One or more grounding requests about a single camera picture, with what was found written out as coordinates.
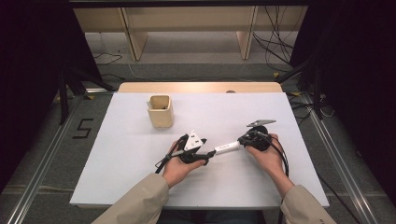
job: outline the gray carpet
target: gray carpet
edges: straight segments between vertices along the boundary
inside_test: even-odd
[[[200,79],[200,81],[240,81],[239,79],[242,78],[255,81],[272,81],[275,72],[275,70],[263,64],[134,64],[132,69],[135,77],[127,64],[100,65],[99,69],[102,74],[112,74],[125,78],[122,80],[112,75],[104,76],[105,82],[114,86],[119,86],[123,81],[148,81],[150,79],[171,81],[206,78],[205,80]],[[96,87],[91,83],[85,84],[87,87]],[[295,82],[293,80],[288,81],[282,85],[282,88],[284,91],[295,91]],[[23,223],[90,223],[104,211],[104,209],[77,208],[69,204],[69,199],[88,159],[111,97],[110,94],[96,94],[92,100],[83,100],[78,107],[65,139]],[[294,98],[292,101],[299,102],[300,98]],[[332,111],[331,108],[323,109],[328,110],[328,113]],[[307,114],[306,108],[295,109],[294,113],[297,117],[296,121],[301,122],[300,130],[318,173],[357,215],[355,206],[350,200],[311,118],[299,119],[299,117],[304,117]],[[88,138],[73,138],[85,134],[85,132],[77,130],[82,119],[92,119],[83,123],[83,127],[89,127],[92,130]],[[41,127],[41,132],[36,137],[34,147],[27,152],[15,175],[9,181],[8,187],[0,196],[1,223],[5,223],[12,208],[23,193],[24,187],[32,178],[50,144],[51,138],[59,127],[59,120],[60,105],[55,101],[47,115],[46,122]],[[396,220],[395,207],[376,182],[364,160],[356,154],[353,143],[336,113],[331,118],[325,118],[324,122],[337,147],[341,150],[343,158],[348,162],[351,173],[356,176],[356,181],[373,207],[379,222],[394,223],[394,220]],[[322,186],[331,204],[328,208],[330,215],[338,223],[354,223],[351,215],[333,193],[324,184]],[[267,223],[277,222],[277,210],[265,210],[264,214]]]

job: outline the jacket sleeve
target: jacket sleeve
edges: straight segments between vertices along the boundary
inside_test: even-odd
[[[300,185],[288,191],[280,209],[289,223],[335,223],[318,200]]]
[[[93,223],[156,223],[168,200],[168,185],[162,176],[150,174],[133,186]]]

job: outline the hand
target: hand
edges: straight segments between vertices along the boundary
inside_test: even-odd
[[[277,141],[277,135],[274,133],[270,133],[270,135],[272,136],[272,143],[283,153],[283,148]],[[257,163],[268,175],[284,173],[282,159],[272,146],[269,146],[265,151],[259,151],[255,147],[247,146],[247,151],[253,155]]]
[[[271,133],[272,143],[283,153],[283,148],[277,141],[277,135]],[[279,153],[269,146],[265,151],[259,151],[254,147],[247,146],[247,151],[256,158],[260,167],[271,176],[274,181],[277,191],[282,198],[285,198],[288,191],[294,186],[293,182],[285,175],[282,166],[282,159]]]
[[[181,161],[179,157],[174,157],[168,163],[166,163],[163,170],[163,178],[166,180],[166,183],[168,183],[170,189],[174,185],[180,183],[189,172],[204,164],[205,161],[195,161],[193,163],[186,164]]]

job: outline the white tabletop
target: white tabletop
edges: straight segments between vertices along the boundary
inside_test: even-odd
[[[256,119],[275,119],[266,127],[279,136],[290,179],[329,206],[285,93],[167,94],[175,113],[175,124],[168,129],[155,129],[150,123],[146,101],[153,93],[114,94],[71,204],[110,206],[154,173],[154,165],[172,143],[191,130],[207,139],[199,151],[205,153],[236,141]],[[191,172],[170,190],[165,208],[263,209],[277,207],[280,201],[270,177],[240,147]]]

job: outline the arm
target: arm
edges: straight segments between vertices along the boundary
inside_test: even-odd
[[[282,147],[277,141],[277,135],[271,134],[272,143],[281,151]],[[294,186],[293,182],[285,175],[282,160],[273,147],[264,152],[254,147],[247,147],[260,167],[271,177],[283,199],[280,208],[290,223],[335,223],[324,210],[315,197],[302,186]]]
[[[148,175],[93,223],[156,223],[168,200],[169,189],[203,164],[205,161],[185,164],[178,157],[172,158],[165,165],[163,175]]]

